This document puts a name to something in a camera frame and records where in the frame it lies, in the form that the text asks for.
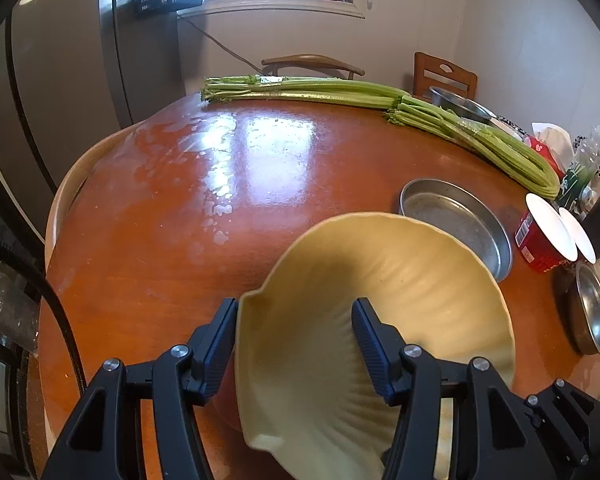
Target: blue gripper pad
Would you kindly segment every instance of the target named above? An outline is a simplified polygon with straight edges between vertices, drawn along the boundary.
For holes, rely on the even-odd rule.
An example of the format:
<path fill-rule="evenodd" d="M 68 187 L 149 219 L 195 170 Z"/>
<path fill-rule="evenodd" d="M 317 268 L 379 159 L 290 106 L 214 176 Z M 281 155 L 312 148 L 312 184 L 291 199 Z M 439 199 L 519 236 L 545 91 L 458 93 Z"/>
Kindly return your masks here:
<path fill-rule="evenodd" d="M 374 390 L 388 405 L 406 388 L 400 350 L 405 343 L 395 326 L 383 324 L 367 298 L 351 307 L 351 325 Z"/>
<path fill-rule="evenodd" d="M 187 390 L 195 391 L 207 402 L 220 388 L 226 365 L 235 342 L 235 323 L 238 301 L 222 300 L 211 323 L 198 327 L 189 340 L 193 351 L 191 361 L 192 381 Z"/>

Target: screw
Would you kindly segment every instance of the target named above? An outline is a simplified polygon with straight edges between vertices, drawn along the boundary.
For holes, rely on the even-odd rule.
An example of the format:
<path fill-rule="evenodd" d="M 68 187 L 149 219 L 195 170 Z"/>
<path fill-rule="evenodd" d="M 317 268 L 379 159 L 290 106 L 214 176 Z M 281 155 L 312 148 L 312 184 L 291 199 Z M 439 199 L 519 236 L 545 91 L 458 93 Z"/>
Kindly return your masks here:
<path fill-rule="evenodd" d="M 404 354 L 408 357 L 420 357 L 422 355 L 422 348 L 418 345 L 407 345 L 404 347 Z"/>
<path fill-rule="evenodd" d="M 187 345 L 176 345 L 171 349 L 171 355 L 174 357 L 184 357 L 189 353 Z"/>
<path fill-rule="evenodd" d="M 102 367 L 107 371 L 107 372 L 112 372 L 113 370 L 115 370 L 116 368 L 118 368 L 120 366 L 120 359 L 107 359 L 106 361 L 103 362 Z"/>
<path fill-rule="evenodd" d="M 477 357 L 474 359 L 474 368 L 481 372 L 488 370 L 491 365 L 484 357 Z"/>

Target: celery bunch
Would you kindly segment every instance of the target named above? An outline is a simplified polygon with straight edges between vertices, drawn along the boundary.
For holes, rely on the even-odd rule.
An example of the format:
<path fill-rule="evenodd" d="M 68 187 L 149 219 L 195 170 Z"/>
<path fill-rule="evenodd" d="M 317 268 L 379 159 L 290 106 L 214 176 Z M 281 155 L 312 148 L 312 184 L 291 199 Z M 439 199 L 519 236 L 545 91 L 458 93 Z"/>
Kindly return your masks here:
<path fill-rule="evenodd" d="M 418 128 L 483 156 L 539 196 L 552 200 L 558 194 L 555 171 L 523 142 L 499 128 L 460 118 L 391 86 L 326 77 L 232 76 L 205 79 L 202 99 L 283 99 L 384 110 L 389 122 Z"/>

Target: window sill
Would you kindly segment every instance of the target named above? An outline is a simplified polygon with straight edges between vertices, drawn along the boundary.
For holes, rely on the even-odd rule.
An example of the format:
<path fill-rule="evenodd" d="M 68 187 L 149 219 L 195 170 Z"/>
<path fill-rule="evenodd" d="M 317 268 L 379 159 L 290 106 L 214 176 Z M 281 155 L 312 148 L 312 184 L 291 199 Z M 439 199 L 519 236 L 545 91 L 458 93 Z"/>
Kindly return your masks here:
<path fill-rule="evenodd" d="M 238 10 L 309 10 L 341 14 L 354 18 L 365 15 L 354 5 L 334 0 L 213 0 L 204 2 L 199 7 L 179 10 L 179 16 L 199 16 L 201 14 L 219 14 L 220 12 L 235 12 Z"/>

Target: wooden table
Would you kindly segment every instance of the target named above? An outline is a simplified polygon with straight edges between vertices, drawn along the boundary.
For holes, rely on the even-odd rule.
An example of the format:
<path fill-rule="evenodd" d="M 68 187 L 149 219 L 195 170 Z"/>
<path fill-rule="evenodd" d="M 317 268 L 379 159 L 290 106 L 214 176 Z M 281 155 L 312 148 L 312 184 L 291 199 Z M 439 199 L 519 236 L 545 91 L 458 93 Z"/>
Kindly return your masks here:
<path fill-rule="evenodd" d="M 142 124 L 101 160 L 62 227 L 48 270 L 71 321 L 87 378 L 110 357 L 152 360 L 210 320 L 225 296 L 258 288 L 284 249 L 317 222 L 397 210 L 420 177 L 472 192 L 510 235 L 525 190 L 431 134 L 378 111 L 299 102 L 200 105 L 188 96 Z M 600 357 L 576 353 L 554 300 L 552 273 L 514 250 L 500 288 L 516 338 L 514 390 L 562 377 L 596 396 Z M 48 308 L 40 354 L 46 412 L 59 433 L 77 400 L 68 354 Z M 149 478 L 160 478 L 150 403 L 143 406 Z M 280 479 L 213 407 L 198 412 L 216 479 Z"/>

